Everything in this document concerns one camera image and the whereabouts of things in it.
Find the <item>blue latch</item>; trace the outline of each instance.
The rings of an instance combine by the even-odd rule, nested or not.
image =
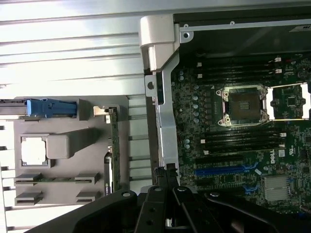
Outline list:
[[[77,103],[53,99],[26,100],[28,116],[77,115]]]

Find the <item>motherboard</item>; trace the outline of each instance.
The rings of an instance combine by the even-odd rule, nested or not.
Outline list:
[[[309,57],[181,57],[172,72],[181,185],[279,213],[310,208]]]

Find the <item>green circuit board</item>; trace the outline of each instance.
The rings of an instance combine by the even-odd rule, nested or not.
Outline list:
[[[172,73],[181,185],[280,213],[311,207],[309,80],[303,54],[181,58]]]

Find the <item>blue pcie slot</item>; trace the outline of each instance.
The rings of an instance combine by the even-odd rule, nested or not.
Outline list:
[[[253,166],[221,166],[221,167],[211,167],[211,168],[203,168],[203,169],[196,169],[194,174],[196,176],[208,176],[208,175],[220,175],[220,174],[227,174],[227,173],[244,173],[249,172],[249,170],[255,168],[258,162],[256,162]]]

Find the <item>heatsink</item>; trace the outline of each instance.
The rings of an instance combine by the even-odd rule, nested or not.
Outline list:
[[[269,176],[264,178],[264,196],[267,201],[288,200],[290,188],[287,176]]]

